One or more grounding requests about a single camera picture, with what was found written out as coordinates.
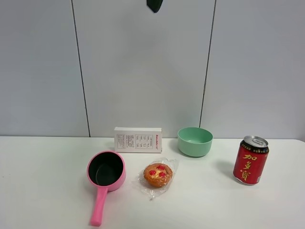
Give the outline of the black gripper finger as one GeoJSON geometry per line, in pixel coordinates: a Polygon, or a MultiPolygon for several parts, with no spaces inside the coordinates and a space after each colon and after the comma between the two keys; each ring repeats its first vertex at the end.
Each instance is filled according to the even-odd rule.
{"type": "Polygon", "coordinates": [[[153,13],[157,13],[160,10],[162,3],[163,3],[163,0],[146,0],[147,7],[153,13]]]}

